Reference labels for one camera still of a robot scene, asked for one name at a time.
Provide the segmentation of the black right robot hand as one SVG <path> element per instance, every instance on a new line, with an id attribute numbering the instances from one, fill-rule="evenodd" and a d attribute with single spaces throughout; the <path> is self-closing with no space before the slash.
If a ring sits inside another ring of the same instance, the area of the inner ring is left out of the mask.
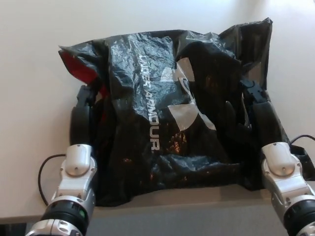
<path id="1" fill-rule="evenodd" d="M 260 150 L 263 146 L 285 142 L 284 130 L 269 95 L 257 82 L 240 81 L 241 108 L 244 124 L 237 122 L 236 112 L 229 101 L 225 103 L 225 135 L 239 145 Z"/>

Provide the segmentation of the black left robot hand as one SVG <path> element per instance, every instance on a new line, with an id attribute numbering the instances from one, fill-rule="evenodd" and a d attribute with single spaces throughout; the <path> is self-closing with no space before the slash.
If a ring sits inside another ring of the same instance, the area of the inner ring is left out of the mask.
<path id="1" fill-rule="evenodd" d="M 107 98 L 97 100 L 98 87 L 82 85 L 70 116 L 69 143 L 86 144 L 98 149 L 108 143 Z"/>

